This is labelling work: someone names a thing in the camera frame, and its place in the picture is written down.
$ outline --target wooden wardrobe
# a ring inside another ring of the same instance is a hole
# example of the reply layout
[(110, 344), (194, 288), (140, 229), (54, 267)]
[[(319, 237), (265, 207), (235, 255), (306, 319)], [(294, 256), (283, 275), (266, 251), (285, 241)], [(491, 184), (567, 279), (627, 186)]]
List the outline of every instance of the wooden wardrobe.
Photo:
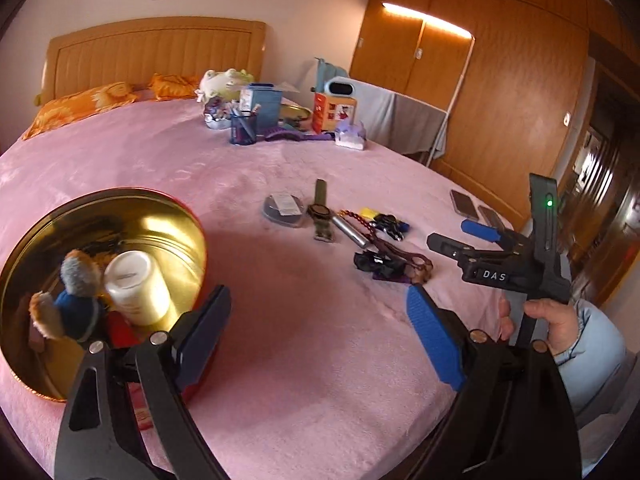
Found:
[(605, 0), (369, 0), (351, 76), (443, 109), (468, 43), (390, 14), (383, 2), (436, 16), (475, 37), (446, 154), (431, 167), (523, 227), (530, 216), (529, 173), (551, 175), (562, 151), (563, 121), (574, 113), (590, 32), (638, 63), (631, 34)]

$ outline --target white candle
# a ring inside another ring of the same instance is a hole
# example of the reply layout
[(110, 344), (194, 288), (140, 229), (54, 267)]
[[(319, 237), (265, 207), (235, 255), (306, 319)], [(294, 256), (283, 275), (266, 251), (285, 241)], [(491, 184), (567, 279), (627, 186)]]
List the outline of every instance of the white candle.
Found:
[(104, 272), (104, 288), (116, 310), (139, 326), (159, 321), (171, 303), (158, 263), (144, 251), (116, 256)]

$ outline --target light blue sleeve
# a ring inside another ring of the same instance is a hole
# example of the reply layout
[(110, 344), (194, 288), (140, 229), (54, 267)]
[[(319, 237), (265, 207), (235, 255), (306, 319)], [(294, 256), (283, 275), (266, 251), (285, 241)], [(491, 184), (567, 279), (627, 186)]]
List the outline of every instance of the light blue sleeve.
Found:
[(578, 300), (578, 339), (555, 356), (574, 413), (594, 399), (625, 359), (625, 340), (607, 316), (588, 301)]

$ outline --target metal cylinder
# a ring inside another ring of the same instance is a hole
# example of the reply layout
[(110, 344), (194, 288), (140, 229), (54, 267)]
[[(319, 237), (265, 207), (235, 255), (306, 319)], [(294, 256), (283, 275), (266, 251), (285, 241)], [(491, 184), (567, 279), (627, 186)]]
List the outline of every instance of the metal cylinder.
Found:
[(359, 248), (364, 249), (369, 246), (369, 240), (363, 235), (360, 231), (358, 231), (355, 227), (353, 227), (349, 222), (347, 222), (340, 215), (332, 215), (331, 222), (347, 235), (347, 238), (355, 243)]

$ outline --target pen holder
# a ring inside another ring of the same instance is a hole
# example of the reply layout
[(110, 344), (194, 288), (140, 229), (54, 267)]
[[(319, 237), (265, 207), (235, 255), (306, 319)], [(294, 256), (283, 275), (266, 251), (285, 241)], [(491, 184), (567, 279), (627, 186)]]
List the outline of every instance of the pen holder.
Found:
[(258, 115), (251, 112), (235, 112), (231, 115), (231, 137), (229, 142), (239, 146), (255, 144)]

